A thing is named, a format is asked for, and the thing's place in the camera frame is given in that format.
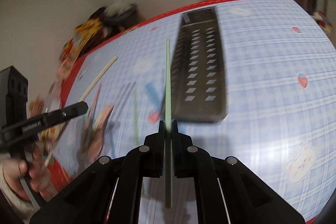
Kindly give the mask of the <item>person's left hand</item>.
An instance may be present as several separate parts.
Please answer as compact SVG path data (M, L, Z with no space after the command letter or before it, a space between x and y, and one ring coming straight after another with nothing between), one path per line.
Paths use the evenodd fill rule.
M45 200L50 200L57 194L51 182L50 171L45 166L41 148L41 143L35 143L33 159L30 163L17 158L5 159L2 163L3 174L7 185L21 200L29 200L29 197L19 181L19 179L24 177L27 173L30 176L30 187Z

